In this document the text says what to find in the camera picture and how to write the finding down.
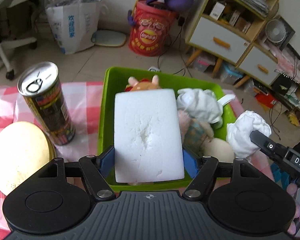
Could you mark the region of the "white balled cloth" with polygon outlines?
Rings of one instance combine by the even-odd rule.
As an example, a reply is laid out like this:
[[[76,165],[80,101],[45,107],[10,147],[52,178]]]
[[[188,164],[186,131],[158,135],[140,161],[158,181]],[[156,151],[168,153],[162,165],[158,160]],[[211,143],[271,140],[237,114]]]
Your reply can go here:
[[[265,136],[271,135],[271,127],[264,118],[253,111],[243,112],[234,123],[226,126],[226,141],[232,147],[236,158],[246,159],[260,148],[250,140],[253,131],[259,131]]]

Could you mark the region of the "white foam sponge block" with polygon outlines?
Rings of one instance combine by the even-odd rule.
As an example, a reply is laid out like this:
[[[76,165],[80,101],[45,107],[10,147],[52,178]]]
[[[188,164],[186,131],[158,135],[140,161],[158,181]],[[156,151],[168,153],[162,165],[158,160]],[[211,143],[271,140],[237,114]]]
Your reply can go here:
[[[183,149],[174,90],[117,93],[114,149],[118,183],[183,179]]]

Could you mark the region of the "pink fluffy towel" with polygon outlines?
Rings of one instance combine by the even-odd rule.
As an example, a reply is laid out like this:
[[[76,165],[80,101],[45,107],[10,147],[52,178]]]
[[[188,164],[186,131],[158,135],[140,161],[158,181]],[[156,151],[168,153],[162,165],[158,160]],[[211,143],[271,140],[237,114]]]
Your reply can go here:
[[[191,124],[191,118],[186,111],[180,109],[178,110],[178,120],[181,133],[181,142],[184,142],[185,135],[188,132]]]

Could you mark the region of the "white crumpled cloth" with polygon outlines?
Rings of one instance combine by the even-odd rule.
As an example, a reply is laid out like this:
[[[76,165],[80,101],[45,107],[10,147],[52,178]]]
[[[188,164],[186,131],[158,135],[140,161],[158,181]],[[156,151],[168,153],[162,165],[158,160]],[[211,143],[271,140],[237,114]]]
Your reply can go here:
[[[212,90],[184,88],[178,90],[177,109],[186,111],[190,117],[207,122],[215,129],[223,125],[223,107],[235,99],[234,94],[216,98]]]

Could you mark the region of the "low white drawer cabinet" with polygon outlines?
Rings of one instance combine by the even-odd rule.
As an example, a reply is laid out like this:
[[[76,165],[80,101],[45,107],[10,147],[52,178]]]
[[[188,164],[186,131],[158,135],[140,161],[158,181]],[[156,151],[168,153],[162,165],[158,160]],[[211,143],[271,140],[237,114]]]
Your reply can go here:
[[[270,88],[279,75],[275,72],[277,64],[277,58],[270,51],[256,42],[249,44],[236,63],[236,68],[244,73],[244,77],[234,87],[242,87],[250,79],[254,79]]]

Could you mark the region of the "blue lid storage box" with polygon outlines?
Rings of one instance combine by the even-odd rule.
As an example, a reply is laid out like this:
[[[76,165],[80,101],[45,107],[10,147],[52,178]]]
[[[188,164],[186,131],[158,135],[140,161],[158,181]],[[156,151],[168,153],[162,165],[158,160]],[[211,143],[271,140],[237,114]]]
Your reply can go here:
[[[220,68],[220,80],[222,83],[234,85],[243,77],[243,74],[238,71],[232,64],[223,62]]]

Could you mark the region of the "green plastic bin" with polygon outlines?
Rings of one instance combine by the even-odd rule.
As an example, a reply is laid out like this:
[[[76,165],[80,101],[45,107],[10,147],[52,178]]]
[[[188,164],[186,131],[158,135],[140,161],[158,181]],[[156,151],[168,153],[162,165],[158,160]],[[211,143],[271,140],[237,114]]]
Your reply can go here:
[[[162,88],[171,88],[175,92],[182,88],[201,88],[203,90],[212,90],[216,97],[220,99],[224,93],[216,83],[209,81],[192,79],[190,77],[165,74],[161,72],[150,72],[147,70],[110,67],[106,70],[104,76],[103,93],[101,100],[100,122],[98,128],[97,153],[101,154],[114,144],[114,102],[115,94],[123,92],[128,84],[128,78],[133,76],[136,79],[151,79],[153,75],[158,74],[159,84]],[[120,191],[161,191],[176,190],[186,187],[192,178],[185,173],[184,179],[156,182],[154,184],[143,184],[130,186],[125,183],[115,181],[115,171],[112,168],[105,176],[106,182],[115,192]]]

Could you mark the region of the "burger plush toy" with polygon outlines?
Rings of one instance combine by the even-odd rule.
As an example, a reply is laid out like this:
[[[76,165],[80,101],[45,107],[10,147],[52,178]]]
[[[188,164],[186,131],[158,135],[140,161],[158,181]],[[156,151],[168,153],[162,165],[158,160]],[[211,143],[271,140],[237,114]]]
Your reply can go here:
[[[159,77],[154,75],[151,80],[142,79],[137,80],[135,77],[130,77],[128,79],[128,85],[125,88],[125,92],[141,91],[141,90],[153,90],[160,89]]]

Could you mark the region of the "tall drink can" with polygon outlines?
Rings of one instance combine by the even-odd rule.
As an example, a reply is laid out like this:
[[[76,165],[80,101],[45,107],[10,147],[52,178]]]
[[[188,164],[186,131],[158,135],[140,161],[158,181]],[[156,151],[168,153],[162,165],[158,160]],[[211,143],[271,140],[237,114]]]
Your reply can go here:
[[[64,99],[56,64],[44,61],[32,65],[19,77],[17,89],[55,145],[66,145],[74,138],[75,127]]]

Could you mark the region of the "clear plastic storage box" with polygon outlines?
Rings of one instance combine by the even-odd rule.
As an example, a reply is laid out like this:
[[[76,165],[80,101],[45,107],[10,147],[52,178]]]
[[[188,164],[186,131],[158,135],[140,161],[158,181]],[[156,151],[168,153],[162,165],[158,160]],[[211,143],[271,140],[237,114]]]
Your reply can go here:
[[[216,57],[205,52],[200,53],[199,56],[192,63],[192,67],[198,71],[205,72],[210,66],[216,64]]]

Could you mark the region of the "small white desk fan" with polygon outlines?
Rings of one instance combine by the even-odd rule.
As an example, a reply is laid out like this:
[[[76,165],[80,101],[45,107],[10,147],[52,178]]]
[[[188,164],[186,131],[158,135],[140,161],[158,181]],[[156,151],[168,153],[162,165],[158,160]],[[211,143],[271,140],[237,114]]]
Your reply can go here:
[[[280,43],[286,37],[285,25],[277,19],[270,20],[265,28],[267,39],[273,43]]]

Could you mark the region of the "white bathroom scale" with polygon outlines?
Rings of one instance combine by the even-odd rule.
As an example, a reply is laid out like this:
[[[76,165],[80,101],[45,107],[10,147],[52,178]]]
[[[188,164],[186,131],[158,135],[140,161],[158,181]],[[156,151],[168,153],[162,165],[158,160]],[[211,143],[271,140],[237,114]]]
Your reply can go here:
[[[91,37],[94,45],[102,47],[121,47],[126,39],[126,34],[113,30],[97,30]]]

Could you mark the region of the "red chips bucket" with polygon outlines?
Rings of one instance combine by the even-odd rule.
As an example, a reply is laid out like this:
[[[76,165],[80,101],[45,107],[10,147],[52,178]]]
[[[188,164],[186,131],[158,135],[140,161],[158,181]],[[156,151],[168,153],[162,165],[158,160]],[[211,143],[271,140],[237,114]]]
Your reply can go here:
[[[128,22],[132,26],[129,48],[143,56],[159,56],[163,53],[166,38],[178,14],[164,3],[138,0],[132,11],[128,12]]]

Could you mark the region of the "tall wooden shelf cabinet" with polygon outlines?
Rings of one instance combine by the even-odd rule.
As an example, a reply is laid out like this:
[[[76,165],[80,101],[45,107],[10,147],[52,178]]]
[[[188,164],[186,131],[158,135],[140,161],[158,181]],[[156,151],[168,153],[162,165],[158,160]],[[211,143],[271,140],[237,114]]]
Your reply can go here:
[[[203,52],[238,67],[256,44],[279,0],[194,0],[185,23],[185,42],[194,51],[186,65]]]

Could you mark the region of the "white office chair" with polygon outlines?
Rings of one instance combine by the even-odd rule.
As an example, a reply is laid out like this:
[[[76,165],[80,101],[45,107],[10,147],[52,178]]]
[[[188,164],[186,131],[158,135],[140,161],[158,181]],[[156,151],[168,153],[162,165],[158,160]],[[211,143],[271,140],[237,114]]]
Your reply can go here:
[[[35,10],[32,0],[0,0],[0,59],[6,67],[8,80],[14,79],[14,69],[6,51],[25,45],[37,48],[37,39],[29,34],[33,29]]]

